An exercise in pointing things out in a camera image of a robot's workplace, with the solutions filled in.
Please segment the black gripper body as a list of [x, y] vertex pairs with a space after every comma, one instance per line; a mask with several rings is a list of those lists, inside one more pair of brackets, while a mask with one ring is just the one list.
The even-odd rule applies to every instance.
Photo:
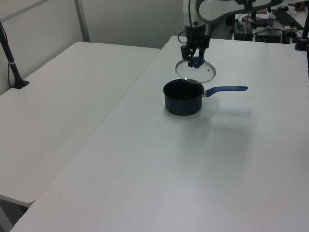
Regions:
[[208, 48], [210, 35], [206, 33], [206, 25], [185, 26], [186, 45], [189, 48]]

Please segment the person's hand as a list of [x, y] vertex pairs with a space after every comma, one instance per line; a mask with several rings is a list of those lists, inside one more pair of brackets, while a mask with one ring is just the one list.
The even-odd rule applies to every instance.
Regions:
[[309, 2], [302, 1], [302, 2], [288, 3], [287, 5], [294, 7], [295, 11], [303, 11], [306, 7], [308, 7]]

